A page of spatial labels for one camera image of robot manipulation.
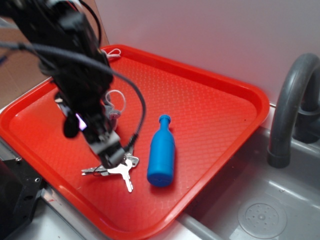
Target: white string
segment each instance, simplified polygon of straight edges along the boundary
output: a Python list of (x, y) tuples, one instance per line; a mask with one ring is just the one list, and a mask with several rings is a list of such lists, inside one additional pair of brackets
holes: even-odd
[(127, 104), (125, 95), (124, 95), (121, 91), (116, 90), (116, 89), (110, 90), (110, 91), (108, 91), (108, 92), (105, 94), (105, 100), (106, 100), (107, 103), (110, 104), (111, 107), (113, 107), (113, 108), (115, 108), (115, 105), (113, 105), (113, 104), (108, 100), (108, 96), (109, 96), (111, 93), (118, 93), (118, 94), (120, 94), (120, 95), (122, 96), (122, 99), (123, 99), (123, 107), (122, 107), (122, 110), (120, 111), (120, 113), (122, 113), (122, 112), (125, 110), (126, 104)]
[(121, 57), (121, 50), (119, 48), (115, 48), (113, 50), (111, 50), (110, 52), (106, 52), (105, 50), (101, 50), (102, 52), (105, 53), (106, 57), (108, 59), (111, 59), (111, 58), (120, 58)]

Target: red tray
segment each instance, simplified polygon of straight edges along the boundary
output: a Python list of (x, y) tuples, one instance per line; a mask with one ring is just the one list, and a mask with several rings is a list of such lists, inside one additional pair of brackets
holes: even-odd
[[(0, 135), (71, 204), (113, 239), (144, 239), (167, 227), (215, 176), (269, 112), (258, 88), (123, 45), (111, 67), (133, 80), (147, 105), (134, 148), (140, 163), (130, 171), (133, 192), (119, 176), (81, 176), (99, 164), (83, 136), (63, 136), (64, 116), (54, 103), (57, 88), (46, 81), (0, 115)], [(123, 143), (136, 129), (141, 104), (134, 91), (115, 78), (127, 107), (117, 133)], [(118, 108), (122, 100), (112, 98)], [(150, 143), (159, 116), (171, 116), (175, 138), (172, 185), (157, 188), (147, 181)]]

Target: sink drain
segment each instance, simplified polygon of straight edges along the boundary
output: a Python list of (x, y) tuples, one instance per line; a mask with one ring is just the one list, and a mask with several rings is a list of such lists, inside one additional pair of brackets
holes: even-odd
[(253, 198), (240, 207), (238, 221), (249, 235), (271, 239), (283, 232), (287, 215), (276, 202), (267, 198)]

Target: blue plastic bottle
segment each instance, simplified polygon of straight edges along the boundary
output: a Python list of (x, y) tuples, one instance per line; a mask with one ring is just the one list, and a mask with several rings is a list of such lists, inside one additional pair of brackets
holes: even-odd
[(166, 187), (174, 179), (175, 139), (169, 131), (170, 116), (160, 116), (159, 122), (151, 141), (147, 179), (156, 187)]

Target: black device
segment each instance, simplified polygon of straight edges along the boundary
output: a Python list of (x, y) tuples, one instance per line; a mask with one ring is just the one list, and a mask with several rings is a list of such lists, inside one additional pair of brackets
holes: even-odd
[(0, 239), (31, 223), (44, 182), (21, 157), (0, 160)]
[[(32, 44), (83, 54), (110, 67), (85, 14), (72, 2), (0, 0), (0, 16), (12, 18)], [(59, 89), (55, 101), (66, 116), (64, 135), (75, 137), (80, 131), (80, 119), (86, 125), (82, 133), (102, 165), (107, 169), (119, 165), (125, 151), (103, 102), (113, 76), (51, 54), (38, 52), (38, 57), (41, 72), (52, 76)]]

